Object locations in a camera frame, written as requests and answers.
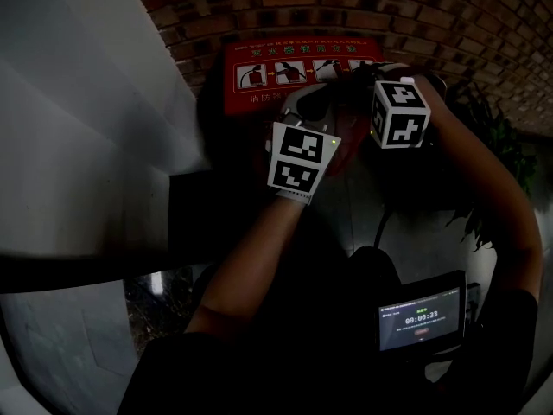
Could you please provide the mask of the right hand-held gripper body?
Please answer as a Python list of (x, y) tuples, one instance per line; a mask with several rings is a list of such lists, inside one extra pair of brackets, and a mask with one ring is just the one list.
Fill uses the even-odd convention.
[(382, 149), (422, 145), (431, 109), (416, 85), (416, 69), (403, 63), (351, 61), (352, 79), (370, 120), (372, 138)]

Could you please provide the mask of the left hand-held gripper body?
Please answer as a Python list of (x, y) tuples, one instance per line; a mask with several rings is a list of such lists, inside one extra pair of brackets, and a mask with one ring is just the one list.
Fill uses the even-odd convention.
[(309, 129), (299, 115), (285, 110), (272, 126), (267, 185), (295, 194), (313, 194), (341, 142), (340, 137)]

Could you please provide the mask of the red fire extinguisher box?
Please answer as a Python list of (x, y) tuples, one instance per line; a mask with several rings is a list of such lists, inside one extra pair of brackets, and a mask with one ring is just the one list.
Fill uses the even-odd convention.
[[(335, 104), (335, 131), (340, 147), (328, 169), (340, 173), (369, 132), (368, 113), (355, 99), (351, 61), (383, 62), (381, 47), (372, 38), (351, 36), (285, 36), (240, 41), (224, 49), (224, 107), (229, 117), (259, 114), (270, 121), (282, 112), (284, 100), (305, 86), (328, 84)], [(303, 118), (323, 131), (323, 118)]]

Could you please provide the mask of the person's left forearm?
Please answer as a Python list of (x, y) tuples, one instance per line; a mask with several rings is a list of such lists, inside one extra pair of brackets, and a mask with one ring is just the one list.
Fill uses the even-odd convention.
[(208, 283), (188, 333), (230, 340), (245, 329), (264, 301), (304, 208), (279, 196), (259, 215)]

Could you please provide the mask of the person's right forearm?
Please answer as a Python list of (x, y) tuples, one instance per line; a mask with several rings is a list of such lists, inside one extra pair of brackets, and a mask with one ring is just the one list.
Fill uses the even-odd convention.
[(501, 161), (447, 108), (422, 75), (414, 77), (427, 101), (430, 122), (448, 160), (467, 184), (475, 203), (484, 208), (497, 261), (491, 291), (524, 290), (539, 299), (543, 246), (533, 207)]

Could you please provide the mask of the green potted plant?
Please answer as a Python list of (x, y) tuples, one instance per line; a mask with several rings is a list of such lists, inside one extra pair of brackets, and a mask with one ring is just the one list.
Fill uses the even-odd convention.
[[(519, 134), (501, 108), (491, 107), (477, 86), (452, 86), (446, 92), (445, 101), (450, 111), (486, 145), (516, 179), (520, 188), (530, 195), (537, 158), (523, 152)], [(454, 203), (451, 220), (466, 220), (463, 237), (472, 235), (476, 250), (491, 243), (490, 227), (484, 223), (483, 216), (474, 197), (461, 193), (461, 198)]]

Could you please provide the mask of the black plinth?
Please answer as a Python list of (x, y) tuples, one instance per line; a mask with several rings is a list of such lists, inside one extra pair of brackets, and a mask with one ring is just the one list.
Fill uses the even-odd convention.
[(195, 262), (205, 256), (205, 219), (216, 181), (213, 170), (169, 177), (168, 250), (175, 257)]

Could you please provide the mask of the black phone with lit screen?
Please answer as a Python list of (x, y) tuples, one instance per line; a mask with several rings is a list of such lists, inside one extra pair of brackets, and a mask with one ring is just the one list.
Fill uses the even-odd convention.
[(424, 342), (462, 335), (463, 295), (459, 287), (378, 308), (380, 352), (410, 348)]

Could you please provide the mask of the person's black clothing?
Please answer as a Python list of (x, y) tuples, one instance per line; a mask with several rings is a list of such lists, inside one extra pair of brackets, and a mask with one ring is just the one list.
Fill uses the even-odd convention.
[(361, 314), (312, 314), (279, 332), (267, 308), (235, 343), (203, 333), (150, 342), (118, 415), (513, 415), (537, 309), (525, 290), (489, 293), (448, 371), (431, 381), (374, 354)]

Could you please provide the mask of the black wall trim strip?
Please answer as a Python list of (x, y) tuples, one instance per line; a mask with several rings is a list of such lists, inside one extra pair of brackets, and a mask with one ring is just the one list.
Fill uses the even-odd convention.
[(0, 252), (0, 294), (50, 291), (135, 278), (207, 260), (141, 249), (96, 255), (32, 255)]

